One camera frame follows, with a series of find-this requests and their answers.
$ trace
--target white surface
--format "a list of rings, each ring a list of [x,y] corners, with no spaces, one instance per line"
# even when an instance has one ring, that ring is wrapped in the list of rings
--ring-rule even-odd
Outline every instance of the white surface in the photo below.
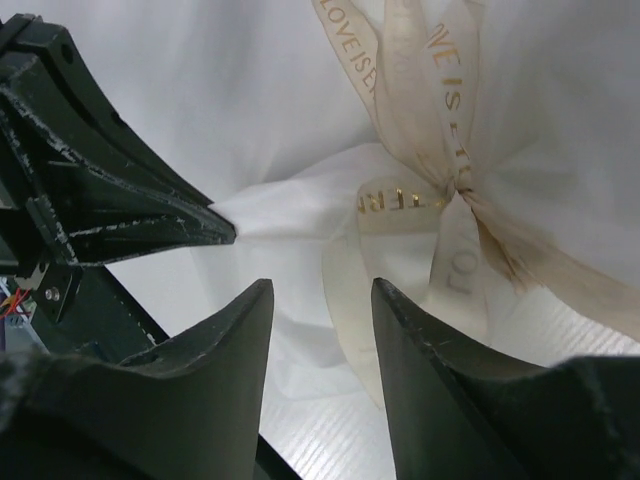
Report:
[[[375,139],[308,1],[0,4],[3,20],[16,12],[65,25],[122,118],[216,201],[250,185],[285,180]],[[352,171],[355,183],[363,172]],[[384,413],[346,365],[321,295],[320,240],[337,225],[339,212],[327,220],[320,208],[326,182],[319,196],[298,186],[283,184],[280,198],[268,200],[270,209],[249,205],[254,220],[264,218],[245,231],[256,235],[232,247],[199,249],[198,265],[192,252],[180,250],[112,271],[171,335],[219,309],[259,276],[273,278],[279,305],[261,432],[305,480],[393,479]],[[285,220],[295,210],[278,215],[274,209],[281,201],[308,219],[296,227],[307,241],[260,241],[269,222],[277,223],[282,236],[292,233]],[[335,205],[344,201],[343,193]],[[283,275],[285,268],[298,276]],[[305,294],[306,286],[315,296]]]

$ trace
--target bolt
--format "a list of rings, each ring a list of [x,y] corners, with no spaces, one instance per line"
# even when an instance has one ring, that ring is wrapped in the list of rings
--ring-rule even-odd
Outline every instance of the bolt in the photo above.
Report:
[[[58,302],[60,300],[60,291],[56,287],[47,288],[44,292],[44,298],[50,302]]]

